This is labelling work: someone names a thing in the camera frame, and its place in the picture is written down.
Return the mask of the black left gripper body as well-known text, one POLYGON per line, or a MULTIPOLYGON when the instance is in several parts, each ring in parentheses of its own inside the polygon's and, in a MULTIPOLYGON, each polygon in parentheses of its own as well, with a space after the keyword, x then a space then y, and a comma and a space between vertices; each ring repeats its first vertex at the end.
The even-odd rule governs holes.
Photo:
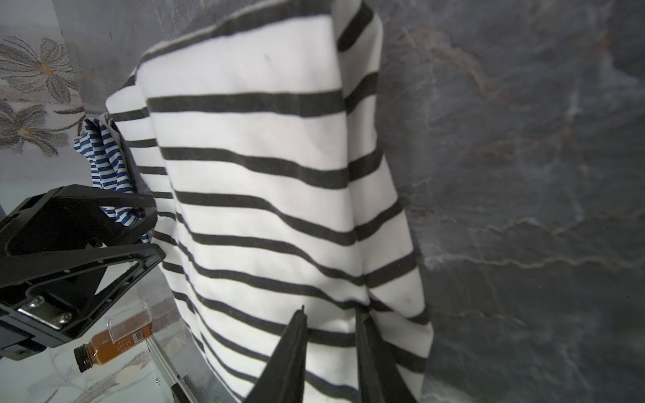
POLYGON ((31 295, 26 285, 1 289, 1 349, 3 355, 23 359, 59 347, 72 338, 65 335, 76 312, 47 292, 31 295))

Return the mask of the black white striped tank top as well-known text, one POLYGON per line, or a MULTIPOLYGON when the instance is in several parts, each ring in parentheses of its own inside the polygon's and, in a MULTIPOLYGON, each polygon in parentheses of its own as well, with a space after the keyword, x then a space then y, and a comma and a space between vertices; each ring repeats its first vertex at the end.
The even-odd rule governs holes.
POLYGON ((394 400, 421 395, 433 328, 377 144, 382 39, 362 1, 268 1, 150 48, 107 100, 178 311, 235 401, 297 310, 304 401, 360 401, 360 312, 405 384, 394 400))

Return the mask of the amber spice jar black lid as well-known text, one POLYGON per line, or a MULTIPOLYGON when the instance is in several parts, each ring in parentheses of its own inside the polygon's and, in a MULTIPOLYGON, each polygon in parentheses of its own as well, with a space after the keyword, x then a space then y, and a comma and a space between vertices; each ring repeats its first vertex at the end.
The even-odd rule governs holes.
POLYGON ((94 335, 88 344, 74 349, 77 368, 83 373, 93 366, 107 364, 146 341, 153 334, 151 322, 146 311, 137 312, 121 322, 107 320, 105 330, 94 335))

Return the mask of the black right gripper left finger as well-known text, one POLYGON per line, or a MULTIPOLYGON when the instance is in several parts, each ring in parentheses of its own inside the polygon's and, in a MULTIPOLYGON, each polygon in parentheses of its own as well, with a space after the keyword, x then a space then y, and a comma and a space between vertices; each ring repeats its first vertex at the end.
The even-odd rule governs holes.
POLYGON ((307 360, 307 315, 296 311, 246 403, 303 402, 307 360))

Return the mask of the aluminium mounting rail frame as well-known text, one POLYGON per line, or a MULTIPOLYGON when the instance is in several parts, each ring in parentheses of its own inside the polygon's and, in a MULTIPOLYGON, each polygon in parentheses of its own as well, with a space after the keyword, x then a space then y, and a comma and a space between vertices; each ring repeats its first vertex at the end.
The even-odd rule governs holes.
POLYGON ((198 403, 188 383, 181 377, 175 366, 162 350, 161 345, 150 337, 146 340, 151 358, 161 374, 165 385, 169 388, 172 401, 179 403, 198 403))

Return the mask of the blue white striped tank top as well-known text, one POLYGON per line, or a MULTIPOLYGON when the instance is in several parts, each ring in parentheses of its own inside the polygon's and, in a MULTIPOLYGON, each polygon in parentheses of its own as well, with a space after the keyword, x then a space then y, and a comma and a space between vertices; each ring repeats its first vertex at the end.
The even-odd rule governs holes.
POLYGON ((83 119, 73 147, 89 163, 93 187, 134 194, 121 134, 107 114, 99 119, 83 119))

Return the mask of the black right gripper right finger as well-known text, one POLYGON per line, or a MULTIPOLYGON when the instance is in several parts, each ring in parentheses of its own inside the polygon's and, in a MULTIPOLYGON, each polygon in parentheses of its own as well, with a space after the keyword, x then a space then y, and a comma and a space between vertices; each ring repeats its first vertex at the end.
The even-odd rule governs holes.
POLYGON ((391 349, 364 309, 355 316, 360 399, 364 403, 413 403, 413 394, 396 367, 391 349))

